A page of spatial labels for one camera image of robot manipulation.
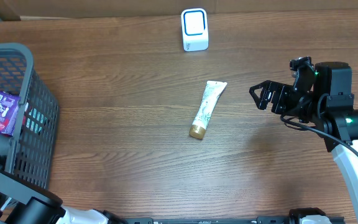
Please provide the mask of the purple tissue pack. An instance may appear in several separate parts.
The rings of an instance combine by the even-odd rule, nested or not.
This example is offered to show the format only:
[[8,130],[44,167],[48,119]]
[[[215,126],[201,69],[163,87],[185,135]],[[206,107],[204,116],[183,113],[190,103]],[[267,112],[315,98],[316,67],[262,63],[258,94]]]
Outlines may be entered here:
[[0,134],[13,136],[20,96],[0,91]]

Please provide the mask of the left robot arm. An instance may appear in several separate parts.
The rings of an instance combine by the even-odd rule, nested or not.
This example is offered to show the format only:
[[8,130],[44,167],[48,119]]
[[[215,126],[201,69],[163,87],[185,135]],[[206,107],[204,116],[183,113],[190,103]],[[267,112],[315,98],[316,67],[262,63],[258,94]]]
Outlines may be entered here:
[[127,224],[127,221],[106,210],[65,207],[55,194],[0,169],[0,223]]

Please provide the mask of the teal wet wipes pack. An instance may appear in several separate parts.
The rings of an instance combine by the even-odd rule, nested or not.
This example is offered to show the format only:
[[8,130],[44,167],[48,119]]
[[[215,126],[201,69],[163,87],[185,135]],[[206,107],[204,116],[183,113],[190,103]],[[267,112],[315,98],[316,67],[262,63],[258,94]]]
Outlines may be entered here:
[[46,125],[47,118],[36,108],[31,108],[28,115],[24,117],[24,126],[35,134],[40,135]]

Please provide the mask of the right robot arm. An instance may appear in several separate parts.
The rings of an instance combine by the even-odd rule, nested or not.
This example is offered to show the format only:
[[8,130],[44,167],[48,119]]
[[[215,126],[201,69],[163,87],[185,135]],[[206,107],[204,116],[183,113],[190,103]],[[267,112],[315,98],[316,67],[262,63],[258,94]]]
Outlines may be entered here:
[[285,126],[324,140],[341,171],[358,221],[358,110],[354,108],[352,68],[346,62],[290,61],[291,85],[266,80],[250,87],[256,106],[269,103]]

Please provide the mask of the white tube gold cap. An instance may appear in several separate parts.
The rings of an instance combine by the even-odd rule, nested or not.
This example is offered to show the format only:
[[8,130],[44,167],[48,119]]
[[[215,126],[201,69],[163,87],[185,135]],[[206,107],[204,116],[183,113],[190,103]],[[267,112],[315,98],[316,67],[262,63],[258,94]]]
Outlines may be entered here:
[[206,133],[212,113],[227,86],[227,82],[207,81],[199,110],[192,122],[189,135],[202,140]]

